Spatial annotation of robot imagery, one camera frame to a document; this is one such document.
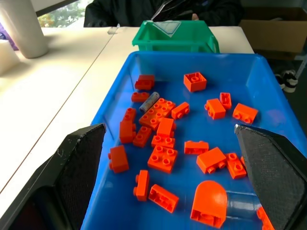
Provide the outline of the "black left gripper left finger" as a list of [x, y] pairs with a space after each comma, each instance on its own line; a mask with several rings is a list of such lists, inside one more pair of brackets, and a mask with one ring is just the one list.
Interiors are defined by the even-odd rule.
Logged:
[[100, 123], [68, 134], [0, 218], [0, 230], [80, 230], [105, 133]]

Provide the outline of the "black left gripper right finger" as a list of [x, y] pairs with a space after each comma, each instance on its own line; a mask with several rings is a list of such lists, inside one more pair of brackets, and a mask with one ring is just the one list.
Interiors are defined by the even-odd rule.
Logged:
[[307, 230], [307, 158], [284, 136], [235, 125], [249, 180], [275, 230]]

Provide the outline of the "blue plastic bin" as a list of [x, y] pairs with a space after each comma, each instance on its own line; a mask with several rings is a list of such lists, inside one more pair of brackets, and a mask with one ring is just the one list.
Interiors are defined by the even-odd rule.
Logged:
[[[200, 72], [207, 80], [205, 90], [190, 92], [184, 75]], [[150, 185], [157, 184], [179, 197], [173, 213], [154, 202], [140, 202], [133, 195], [135, 177], [148, 169], [153, 151], [148, 141], [144, 148], [126, 144], [129, 170], [114, 173], [109, 168], [108, 153], [120, 144], [119, 124], [126, 110], [138, 109], [131, 101], [134, 84], [141, 74], [155, 76], [153, 90], [160, 97], [180, 105], [187, 102], [190, 112], [176, 121], [175, 149], [178, 158], [170, 174], [149, 169]], [[97, 179], [82, 230], [217, 230], [190, 218], [196, 187], [213, 180], [226, 191], [253, 193], [247, 177], [232, 179], [227, 169], [204, 174], [195, 155], [184, 153], [188, 140], [208, 142], [224, 153], [241, 154], [234, 127], [238, 123], [228, 110], [222, 119], [213, 120], [204, 105], [221, 92], [231, 94], [232, 105], [238, 103], [258, 110], [253, 126], [285, 136], [304, 155], [307, 138], [280, 89], [265, 58], [254, 54], [208, 54], [177, 52], [134, 52], [125, 61], [112, 87], [97, 111], [93, 123], [104, 123], [106, 133]], [[261, 230], [262, 222], [226, 218], [222, 230]]]

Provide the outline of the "green plastic bin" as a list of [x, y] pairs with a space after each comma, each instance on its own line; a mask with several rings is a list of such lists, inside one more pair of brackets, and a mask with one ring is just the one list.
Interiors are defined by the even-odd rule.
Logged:
[[217, 39], [204, 21], [181, 21], [172, 37], [154, 27], [153, 21], [144, 21], [132, 45], [140, 51], [220, 52]]

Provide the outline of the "orange domed toy block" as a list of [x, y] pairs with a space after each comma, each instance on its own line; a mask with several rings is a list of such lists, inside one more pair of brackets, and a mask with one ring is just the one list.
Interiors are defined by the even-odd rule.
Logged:
[[227, 193], [215, 181], [201, 182], [195, 191], [190, 218], [202, 224], [221, 228], [226, 220]]

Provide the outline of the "black and white sneaker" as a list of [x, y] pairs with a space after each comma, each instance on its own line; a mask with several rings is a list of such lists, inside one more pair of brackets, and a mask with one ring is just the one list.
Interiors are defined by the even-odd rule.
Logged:
[[283, 77], [280, 74], [275, 74], [275, 78], [280, 85], [280, 88], [283, 90], [285, 88], [285, 83]]
[[296, 72], [292, 70], [286, 70], [283, 73], [283, 80], [284, 80], [284, 91], [287, 93], [294, 93], [296, 90], [296, 86], [298, 84], [298, 79], [295, 77]]

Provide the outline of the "orange two-by-two toy plate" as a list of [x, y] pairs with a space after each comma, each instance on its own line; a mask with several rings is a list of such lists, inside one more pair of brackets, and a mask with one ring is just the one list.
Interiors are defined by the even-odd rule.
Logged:
[[148, 159], [147, 165], [150, 168], [170, 174], [177, 156], [177, 150], [156, 145]]

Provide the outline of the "orange two-by-four toy plate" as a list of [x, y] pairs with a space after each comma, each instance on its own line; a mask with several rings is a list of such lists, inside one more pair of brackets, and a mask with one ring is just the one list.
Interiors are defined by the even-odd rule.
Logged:
[[158, 101], [139, 119], [139, 124], [157, 130], [162, 118], [167, 118], [176, 104], [163, 98]]

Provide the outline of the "small gray cylindrical battery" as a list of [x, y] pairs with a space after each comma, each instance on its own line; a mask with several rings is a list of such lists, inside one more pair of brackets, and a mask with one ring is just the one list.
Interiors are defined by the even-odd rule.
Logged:
[[157, 92], [153, 92], [148, 99], [139, 107], [142, 113], [146, 113], [159, 99], [160, 95]]

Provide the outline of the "orange hollow square toy brick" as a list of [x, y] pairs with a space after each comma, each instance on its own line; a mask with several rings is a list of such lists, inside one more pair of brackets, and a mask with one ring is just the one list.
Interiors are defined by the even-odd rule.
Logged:
[[194, 72], [184, 75], [184, 85], [190, 92], [205, 90], [207, 80], [200, 72]]

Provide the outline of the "brown cardboard box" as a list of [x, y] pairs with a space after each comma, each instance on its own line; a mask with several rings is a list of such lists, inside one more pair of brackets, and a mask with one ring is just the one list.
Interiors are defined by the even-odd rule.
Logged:
[[298, 7], [246, 7], [239, 26], [267, 58], [294, 59], [307, 41], [307, 11]]

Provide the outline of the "white paper roll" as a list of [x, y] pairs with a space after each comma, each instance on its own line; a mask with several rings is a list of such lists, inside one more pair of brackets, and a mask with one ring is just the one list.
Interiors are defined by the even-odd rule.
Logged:
[[38, 58], [48, 52], [31, 0], [0, 0], [0, 23], [25, 58]]

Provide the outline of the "purple bag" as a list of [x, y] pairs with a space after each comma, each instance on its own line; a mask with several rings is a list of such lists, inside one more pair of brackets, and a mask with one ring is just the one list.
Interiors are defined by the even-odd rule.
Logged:
[[9, 43], [10, 43], [11, 47], [13, 48], [13, 50], [14, 51], [18, 50], [18, 47], [15, 45], [15, 43], [12, 40], [12, 38], [9, 36], [9, 34], [4, 29], [4, 27], [2, 26], [1, 23], [0, 23], [0, 40], [7, 40], [7, 41], [9, 41]]

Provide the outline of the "person in black jacket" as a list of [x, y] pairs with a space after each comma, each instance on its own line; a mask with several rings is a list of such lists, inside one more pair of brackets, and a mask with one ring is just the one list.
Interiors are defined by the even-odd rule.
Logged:
[[85, 27], [139, 27], [144, 21], [192, 20], [207, 26], [237, 26], [244, 15], [240, 0], [93, 0], [85, 9]]

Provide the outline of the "clear plastic label sheet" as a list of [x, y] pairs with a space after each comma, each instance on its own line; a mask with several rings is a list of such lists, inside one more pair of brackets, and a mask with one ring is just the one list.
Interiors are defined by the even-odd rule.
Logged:
[[153, 22], [153, 26], [163, 32], [168, 37], [172, 37], [177, 29], [180, 27], [181, 21], [164, 21]]

